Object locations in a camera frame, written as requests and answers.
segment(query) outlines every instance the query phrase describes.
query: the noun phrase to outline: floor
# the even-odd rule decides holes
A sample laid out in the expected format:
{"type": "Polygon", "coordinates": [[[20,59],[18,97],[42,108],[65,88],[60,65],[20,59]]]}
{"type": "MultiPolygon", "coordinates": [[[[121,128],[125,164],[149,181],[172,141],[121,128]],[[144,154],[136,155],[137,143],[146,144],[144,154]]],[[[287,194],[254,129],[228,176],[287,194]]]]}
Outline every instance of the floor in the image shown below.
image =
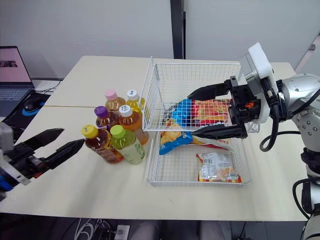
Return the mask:
{"type": "MultiPolygon", "coordinates": [[[[0,239],[2,240],[73,240],[78,218],[48,217],[2,213],[0,239]]],[[[143,220],[108,219],[113,230],[117,225],[130,225],[129,238],[143,220]]],[[[198,240],[200,221],[159,221],[164,240],[198,240]]],[[[220,221],[225,240],[235,240],[240,235],[244,222],[220,221]]],[[[299,240],[304,222],[247,222],[245,236],[252,240],[299,240]]]]}

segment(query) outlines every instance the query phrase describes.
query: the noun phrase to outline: wire basket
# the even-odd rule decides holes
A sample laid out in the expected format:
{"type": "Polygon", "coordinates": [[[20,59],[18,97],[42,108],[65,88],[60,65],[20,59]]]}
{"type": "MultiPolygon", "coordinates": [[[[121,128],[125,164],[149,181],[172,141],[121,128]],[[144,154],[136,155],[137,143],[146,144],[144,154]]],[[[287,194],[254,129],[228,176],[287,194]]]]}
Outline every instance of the wire basket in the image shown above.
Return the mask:
{"type": "MultiPolygon", "coordinates": [[[[143,113],[143,130],[155,131],[155,137],[151,141],[149,160],[147,163],[147,180],[154,186],[159,185],[205,185],[216,186],[243,186],[251,181],[251,174],[247,162],[246,152],[241,139],[232,138],[230,145],[233,149],[233,162],[242,182],[199,182],[198,175],[202,163],[197,159],[197,153],[212,153],[214,150],[199,145],[182,145],[167,154],[159,155],[161,132],[184,131],[192,132],[198,130],[198,126],[190,116],[188,125],[167,125],[166,120],[170,118],[172,109],[194,90],[223,83],[225,80],[235,76],[239,85],[245,84],[246,80],[238,63],[154,63],[150,59],[145,81],[141,91],[141,97],[145,97],[143,113]]],[[[221,96],[217,99],[229,100],[231,95],[221,96]]],[[[205,106],[210,113],[216,111],[213,106],[205,106]]],[[[232,125],[230,116],[223,121],[226,126],[232,125]]],[[[259,125],[251,123],[246,125],[248,133],[257,133],[259,125]]]]}
{"type": "MultiPolygon", "coordinates": [[[[170,125],[166,121],[170,118],[170,114],[177,104],[185,100],[194,90],[212,84],[223,83],[231,76],[235,76],[240,85],[246,83],[239,63],[153,63],[151,58],[141,91],[141,95],[145,96],[144,109],[142,110],[143,130],[193,132],[203,127],[193,121],[196,116],[192,115],[194,113],[192,113],[191,109],[191,116],[188,119],[183,119],[187,122],[184,126],[170,125]]],[[[229,100],[230,98],[231,95],[228,94],[216,99],[229,100]]],[[[225,107],[228,109],[230,104],[222,101],[212,105],[211,102],[206,101],[202,105],[204,112],[202,112],[201,117],[209,119],[212,117],[211,114],[213,112],[218,112],[218,108],[225,107]]],[[[218,121],[215,124],[223,123],[225,126],[231,126],[229,113],[225,118],[224,121],[218,121]]],[[[259,125],[254,123],[247,124],[246,128],[249,133],[257,133],[260,129],[259,125]]]]}
{"type": "Polygon", "coordinates": [[[234,167],[241,176],[242,182],[200,182],[198,175],[202,163],[197,153],[212,153],[215,150],[199,145],[182,145],[167,154],[159,155],[160,132],[152,140],[147,163],[146,178],[153,186],[243,186],[251,181],[251,173],[243,140],[232,138],[230,145],[233,151],[234,167]]]}

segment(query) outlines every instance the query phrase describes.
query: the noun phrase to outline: snack bag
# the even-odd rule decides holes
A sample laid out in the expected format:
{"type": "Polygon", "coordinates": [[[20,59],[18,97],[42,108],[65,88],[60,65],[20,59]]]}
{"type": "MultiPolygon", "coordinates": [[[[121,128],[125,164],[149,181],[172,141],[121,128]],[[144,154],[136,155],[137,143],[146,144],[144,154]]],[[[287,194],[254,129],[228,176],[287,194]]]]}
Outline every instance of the snack bag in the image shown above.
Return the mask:
{"type": "Polygon", "coordinates": [[[197,127],[228,123],[229,99],[193,100],[191,116],[197,127]]]}
{"type": "MultiPolygon", "coordinates": [[[[173,105],[168,109],[165,116],[166,127],[186,127],[191,122],[191,107],[192,100],[184,99],[178,104],[173,105]]],[[[180,145],[189,144],[193,141],[190,132],[186,131],[163,131],[161,132],[160,151],[159,154],[163,155],[170,152],[172,149],[180,145]]]]}
{"type": "Polygon", "coordinates": [[[203,163],[198,175],[199,182],[243,182],[235,170],[231,151],[217,149],[216,152],[198,153],[196,157],[203,163]]]}
{"type": "Polygon", "coordinates": [[[160,139],[159,155],[166,154],[172,149],[192,142],[192,135],[185,131],[163,131],[160,139]]]}
{"type": "Polygon", "coordinates": [[[213,148],[213,149],[225,149],[233,151],[233,148],[231,147],[231,139],[225,138],[225,139],[209,139],[209,138],[202,138],[198,136],[192,136],[192,142],[189,144],[193,145],[199,145],[207,148],[213,148]]]}

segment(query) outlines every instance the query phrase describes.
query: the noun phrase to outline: juice bottle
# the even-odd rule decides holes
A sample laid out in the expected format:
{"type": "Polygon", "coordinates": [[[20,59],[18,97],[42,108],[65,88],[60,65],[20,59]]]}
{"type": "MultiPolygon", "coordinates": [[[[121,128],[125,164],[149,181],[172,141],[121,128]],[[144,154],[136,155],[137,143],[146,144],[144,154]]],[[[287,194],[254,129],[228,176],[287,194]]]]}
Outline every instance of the juice bottle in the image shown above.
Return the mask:
{"type": "Polygon", "coordinates": [[[115,125],[110,132],[112,146],[124,156],[125,161],[139,164],[145,159],[145,150],[133,131],[124,129],[121,125],[115,125]]]}
{"type": "Polygon", "coordinates": [[[97,116],[95,123],[98,128],[106,128],[110,131],[114,125],[119,124],[119,116],[113,111],[108,111],[104,106],[97,106],[94,113],[97,116]]]}
{"type": "Polygon", "coordinates": [[[132,89],[129,90],[126,95],[128,96],[128,101],[126,101],[126,105],[129,105],[133,111],[138,112],[142,115],[141,110],[145,107],[146,100],[142,97],[141,98],[141,105],[139,105],[139,94],[136,90],[132,89]]]}
{"type": "Polygon", "coordinates": [[[106,103],[105,103],[105,107],[106,109],[108,109],[109,111],[114,111],[117,114],[119,114],[119,108],[122,105],[126,104],[126,100],[124,100],[122,97],[119,97],[115,90],[108,90],[104,93],[105,97],[106,97],[106,103]]]}
{"type": "Polygon", "coordinates": [[[110,133],[103,129],[97,129],[93,125],[85,125],[81,133],[85,136],[85,145],[99,154],[107,163],[116,164],[124,157],[111,145],[110,133]]]}
{"type": "Polygon", "coordinates": [[[142,145],[149,140],[149,134],[142,131],[142,117],[136,111],[132,111],[129,105],[123,105],[119,109],[119,124],[127,130],[133,131],[142,145]]]}

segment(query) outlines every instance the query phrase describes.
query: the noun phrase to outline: laptop keyboard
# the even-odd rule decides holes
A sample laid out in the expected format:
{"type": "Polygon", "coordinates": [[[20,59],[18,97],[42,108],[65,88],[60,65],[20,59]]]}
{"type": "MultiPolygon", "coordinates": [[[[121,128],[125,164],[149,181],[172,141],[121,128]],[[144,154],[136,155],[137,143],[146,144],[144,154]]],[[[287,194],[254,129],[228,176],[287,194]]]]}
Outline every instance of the laptop keyboard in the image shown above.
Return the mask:
{"type": "Polygon", "coordinates": [[[0,88],[0,101],[19,101],[29,89],[0,88]]]}

